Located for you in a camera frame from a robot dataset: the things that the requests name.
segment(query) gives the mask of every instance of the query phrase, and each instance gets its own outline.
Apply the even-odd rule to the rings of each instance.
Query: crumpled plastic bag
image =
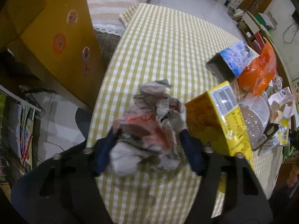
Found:
[[[238,77],[239,86],[258,96],[266,90],[276,71],[276,55],[271,44],[266,41],[261,55],[245,67]]]
[[[116,146],[110,151],[110,163],[119,176],[137,172],[147,159],[152,167],[174,170],[180,163],[178,133],[187,128],[186,108],[166,94],[167,80],[139,85],[134,105],[113,120],[113,132],[121,130]]]
[[[279,130],[262,146],[259,151],[259,156],[265,155],[267,152],[272,150],[274,147],[279,146],[279,134],[287,130],[287,127],[279,125]]]

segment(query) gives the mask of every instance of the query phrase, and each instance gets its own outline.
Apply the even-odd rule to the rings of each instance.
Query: barcode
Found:
[[[283,98],[286,93],[284,91],[280,91],[280,92],[278,92],[278,94],[279,94],[279,96],[281,96]]]
[[[220,115],[226,115],[238,105],[236,97],[229,85],[212,91],[210,94]]]
[[[287,140],[287,131],[285,131],[284,133],[283,133],[283,135],[282,135],[282,140],[283,141],[286,141]]]

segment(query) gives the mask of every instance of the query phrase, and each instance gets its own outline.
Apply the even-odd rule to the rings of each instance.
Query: cardboard box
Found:
[[[193,137],[214,151],[234,156],[241,152],[252,161],[252,151],[244,119],[228,82],[186,103],[187,125]]]
[[[248,12],[244,14],[242,19],[254,35],[260,31],[260,28],[256,25],[255,21],[251,18]]]
[[[8,0],[0,49],[9,49],[44,85],[94,108],[106,72],[86,0]]]
[[[253,52],[244,41],[224,49],[210,59],[206,66],[217,80],[232,82],[243,72],[244,68],[253,60]]]
[[[268,99],[271,110],[270,122],[279,124],[283,120],[289,119],[296,114],[295,98],[295,95],[291,93],[289,87],[272,94]]]

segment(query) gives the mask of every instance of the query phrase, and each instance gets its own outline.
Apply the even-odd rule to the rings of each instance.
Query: floor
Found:
[[[151,3],[189,13],[243,39],[236,22],[226,13],[227,8],[216,0],[151,0]],[[40,119],[38,161],[42,162],[84,141],[75,122],[77,106],[59,94],[36,93],[34,97],[45,110]]]
[[[237,22],[226,13],[227,7],[217,0],[151,0],[151,4],[179,10],[206,20],[243,40],[242,34],[236,27]]]
[[[40,118],[39,162],[85,140],[75,122],[76,105],[56,93],[35,93],[33,96],[45,111]]]

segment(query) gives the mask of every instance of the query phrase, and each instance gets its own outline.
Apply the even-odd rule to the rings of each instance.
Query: yellow gingham tablecloth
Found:
[[[218,85],[205,64],[238,39],[199,18],[173,9],[144,4],[122,14],[128,25],[107,69],[90,127],[87,147],[105,137],[114,118],[133,104],[140,83],[167,78],[167,93],[186,103]],[[238,98],[237,82],[231,84]],[[273,153],[253,153],[254,171],[267,192]],[[118,177],[109,166],[96,179],[115,223],[183,223],[192,207],[201,177],[185,165],[162,174],[147,164],[135,176]],[[224,194],[218,193],[213,216],[221,214]]]

